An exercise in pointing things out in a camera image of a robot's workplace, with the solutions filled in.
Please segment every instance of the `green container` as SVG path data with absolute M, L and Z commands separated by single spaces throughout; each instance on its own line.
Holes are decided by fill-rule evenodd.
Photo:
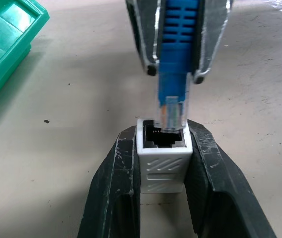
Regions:
M 48 19 L 47 11 L 34 0 L 0 0 L 0 89 Z

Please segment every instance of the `green plastic bin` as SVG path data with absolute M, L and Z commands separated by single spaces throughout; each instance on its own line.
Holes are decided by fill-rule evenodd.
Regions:
M 48 19 L 47 11 L 34 0 L 0 0 L 0 89 Z

